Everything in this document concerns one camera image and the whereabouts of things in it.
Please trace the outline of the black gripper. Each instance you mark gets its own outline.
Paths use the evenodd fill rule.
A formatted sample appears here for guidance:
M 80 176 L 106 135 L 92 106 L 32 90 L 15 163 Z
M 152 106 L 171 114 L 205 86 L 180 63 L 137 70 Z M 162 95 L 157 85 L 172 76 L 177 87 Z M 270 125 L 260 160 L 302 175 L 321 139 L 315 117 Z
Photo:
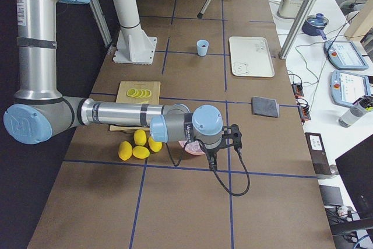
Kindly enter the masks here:
M 208 145 L 203 144 L 203 150 L 206 154 L 207 160 L 209 161 L 210 171 L 217 170 L 217 153 L 221 149 L 220 144 Z

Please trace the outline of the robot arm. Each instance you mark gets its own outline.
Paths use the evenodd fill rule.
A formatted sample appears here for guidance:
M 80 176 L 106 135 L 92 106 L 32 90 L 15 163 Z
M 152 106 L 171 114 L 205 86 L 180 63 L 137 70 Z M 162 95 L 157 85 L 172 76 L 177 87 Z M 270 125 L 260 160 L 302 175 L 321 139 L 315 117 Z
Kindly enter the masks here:
M 146 31 L 160 37 L 157 56 L 171 42 L 173 56 L 188 57 L 192 62 L 222 62 L 222 47 L 212 40 L 207 57 L 199 58 L 191 43 L 198 34 L 218 25 L 213 9 L 208 18 L 196 20 L 198 0 L 167 0 L 163 6 L 146 1 L 140 6 L 140 19 Z M 19 58 L 16 47 L 16 0 L 1 0 L 1 110 L 12 104 L 19 87 Z M 124 66 L 104 62 L 104 47 L 93 13 L 88 5 L 57 5 L 57 88 L 67 96 L 86 97 L 91 92 L 103 98 L 115 94 L 124 79 Z M 74 131 L 72 129 L 38 145 L 24 145 L 1 129 L 1 174 L 22 176 L 41 172 L 51 176 L 65 156 Z

